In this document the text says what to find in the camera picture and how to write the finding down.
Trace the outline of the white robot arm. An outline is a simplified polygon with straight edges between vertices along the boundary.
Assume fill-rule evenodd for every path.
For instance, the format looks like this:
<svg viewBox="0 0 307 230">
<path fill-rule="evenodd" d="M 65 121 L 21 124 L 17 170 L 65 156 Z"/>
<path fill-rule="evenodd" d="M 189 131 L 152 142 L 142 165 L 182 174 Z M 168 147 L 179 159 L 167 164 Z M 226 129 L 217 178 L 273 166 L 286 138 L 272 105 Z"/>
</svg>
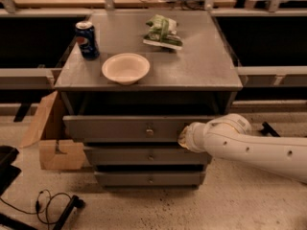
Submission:
<svg viewBox="0 0 307 230">
<path fill-rule="evenodd" d="M 186 126 L 177 142 L 192 152 L 249 164 L 303 183 L 307 182 L 307 139 L 255 136 L 249 121 L 228 114 Z"/>
</svg>

